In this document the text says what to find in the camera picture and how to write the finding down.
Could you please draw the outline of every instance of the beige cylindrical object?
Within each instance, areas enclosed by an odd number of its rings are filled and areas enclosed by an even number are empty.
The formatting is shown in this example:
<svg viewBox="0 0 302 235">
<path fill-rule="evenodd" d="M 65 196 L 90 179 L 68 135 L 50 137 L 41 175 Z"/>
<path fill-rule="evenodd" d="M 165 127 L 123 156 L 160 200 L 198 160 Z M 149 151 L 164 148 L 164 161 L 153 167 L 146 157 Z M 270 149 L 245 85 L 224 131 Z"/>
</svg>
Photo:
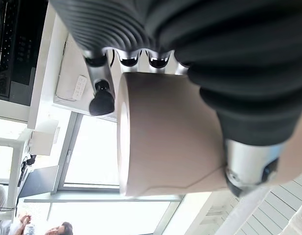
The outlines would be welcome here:
<svg viewBox="0 0 302 235">
<path fill-rule="evenodd" d="M 117 97 L 120 191 L 128 196 L 226 188 L 221 128 L 184 75 L 124 73 Z M 302 172 L 302 118 L 273 184 Z"/>
</svg>

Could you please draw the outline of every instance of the window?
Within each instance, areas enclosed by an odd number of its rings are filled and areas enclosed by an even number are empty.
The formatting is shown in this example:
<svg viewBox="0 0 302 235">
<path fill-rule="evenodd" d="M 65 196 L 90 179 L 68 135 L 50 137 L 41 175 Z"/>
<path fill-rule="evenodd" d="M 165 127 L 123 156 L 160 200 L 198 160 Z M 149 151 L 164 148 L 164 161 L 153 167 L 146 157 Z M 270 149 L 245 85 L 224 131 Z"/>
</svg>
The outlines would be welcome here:
<svg viewBox="0 0 302 235">
<path fill-rule="evenodd" d="M 16 140 L 27 124 L 0 119 L 0 138 Z M 0 184 L 7 184 L 13 157 L 13 148 L 0 146 Z"/>
<path fill-rule="evenodd" d="M 169 202 L 53 203 L 49 222 L 51 224 L 70 222 L 74 234 L 152 234 L 169 204 Z"/>
<path fill-rule="evenodd" d="M 62 174 L 62 187 L 119 190 L 117 124 L 78 115 Z"/>
<path fill-rule="evenodd" d="M 0 119 L 0 138 L 16 140 L 27 127 L 27 124 Z"/>
<path fill-rule="evenodd" d="M 56 192 L 23 199 L 29 213 L 37 207 L 39 232 L 67 221 L 74 234 L 161 235 L 182 198 L 117 194 L 115 120 L 72 113 L 67 125 Z"/>
<path fill-rule="evenodd" d="M 0 183 L 6 184 L 9 180 L 10 167 L 12 164 L 13 148 L 0 146 Z"/>
</svg>

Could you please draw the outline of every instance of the cable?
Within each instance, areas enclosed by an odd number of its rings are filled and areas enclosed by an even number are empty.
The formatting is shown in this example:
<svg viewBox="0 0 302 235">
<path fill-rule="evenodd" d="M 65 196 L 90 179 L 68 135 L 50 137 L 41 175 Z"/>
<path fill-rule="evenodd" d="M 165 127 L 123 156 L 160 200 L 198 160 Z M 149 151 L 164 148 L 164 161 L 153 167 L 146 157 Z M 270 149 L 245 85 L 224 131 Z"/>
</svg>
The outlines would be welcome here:
<svg viewBox="0 0 302 235">
<path fill-rule="evenodd" d="M 112 61 L 111 61 L 110 67 L 112 67 L 112 66 L 113 66 L 114 60 L 115 60 L 115 50 L 113 49 L 113 58 L 112 58 Z"/>
<path fill-rule="evenodd" d="M 12 211 L 14 211 L 16 209 L 17 209 L 17 207 L 13 207 L 13 208 L 0 207 L 0 212 L 12 212 Z"/>
</svg>

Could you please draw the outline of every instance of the glass pane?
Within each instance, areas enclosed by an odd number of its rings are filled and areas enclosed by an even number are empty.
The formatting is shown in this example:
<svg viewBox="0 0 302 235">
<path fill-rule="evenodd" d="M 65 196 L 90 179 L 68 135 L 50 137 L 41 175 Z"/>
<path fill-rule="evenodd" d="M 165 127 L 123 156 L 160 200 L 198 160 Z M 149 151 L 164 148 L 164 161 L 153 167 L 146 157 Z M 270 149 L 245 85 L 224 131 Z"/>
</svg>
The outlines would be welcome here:
<svg viewBox="0 0 302 235">
<path fill-rule="evenodd" d="M 13 150 L 12 147 L 0 146 L 0 179 L 9 179 Z"/>
<path fill-rule="evenodd" d="M 0 119 L 0 138 L 16 140 L 26 127 L 25 123 Z"/>
<path fill-rule="evenodd" d="M 45 223 L 50 203 L 20 203 L 17 214 L 27 213 L 32 216 L 32 224 Z"/>
<path fill-rule="evenodd" d="M 65 183 L 119 185 L 117 123 L 83 116 Z"/>
<path fill-rule="evenodd" d="M 29 234 L 29 227 L 31 226 L 34 227 L 34 234 L 36 235 L 44 235 L 51 228 L 51 225 L 46 221 L 49 207 L 50 203 L 19 203 L 17 216 L 26 213 L 31 215 L 31 225 L 25 228 L 24 234 Z"/>
<path fill-rule="evenodd" d="M 53 203 L 49 221 L 52 224 L 70 222 L 74 234 L 151 234 L 169 204 L 169 202 Z"/>
</svg>

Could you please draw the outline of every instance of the white shelf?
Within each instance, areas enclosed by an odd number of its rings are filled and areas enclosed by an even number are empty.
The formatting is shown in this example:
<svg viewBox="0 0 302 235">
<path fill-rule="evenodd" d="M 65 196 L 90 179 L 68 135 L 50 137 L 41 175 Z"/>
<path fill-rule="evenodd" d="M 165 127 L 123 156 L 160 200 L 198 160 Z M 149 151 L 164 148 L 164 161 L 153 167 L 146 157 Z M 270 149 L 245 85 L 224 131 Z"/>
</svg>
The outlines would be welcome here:
<svg viewBox="0 0 302 235">
<path fill-rule="evenodd" d="M 48 117 L 67 36 L 66 27 L 51 4 L 48 4 L 28 117 L 30 129 L 35 129 L 37 124 Z"/>
</svg>

